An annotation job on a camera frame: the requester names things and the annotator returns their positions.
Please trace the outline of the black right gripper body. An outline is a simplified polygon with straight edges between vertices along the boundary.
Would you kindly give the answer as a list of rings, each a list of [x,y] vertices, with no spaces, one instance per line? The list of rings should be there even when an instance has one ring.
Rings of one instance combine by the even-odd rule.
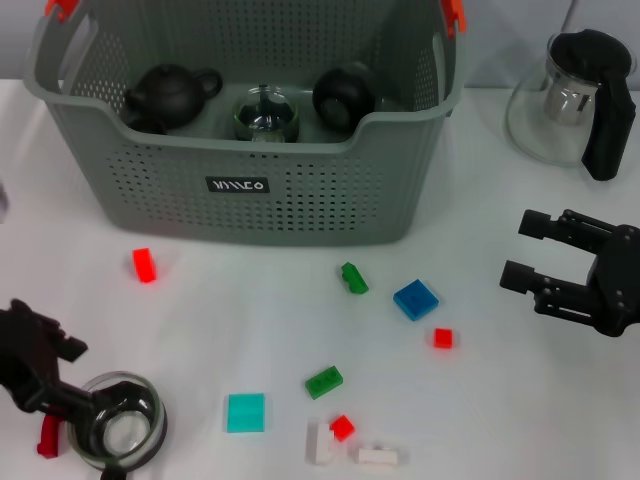
[[[639,323],[639,228],[616,227],[604,242],[588,276],[587,285],[600,299],[593,326],[601,334],[620,337]]]

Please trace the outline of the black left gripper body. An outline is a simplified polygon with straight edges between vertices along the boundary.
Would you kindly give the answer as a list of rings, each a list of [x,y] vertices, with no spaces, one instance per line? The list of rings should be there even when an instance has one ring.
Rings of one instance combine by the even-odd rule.
[[[43,336],[30,309],[1,311],[1,385],[18,408],[39,408],[43,386],[38,351]]]

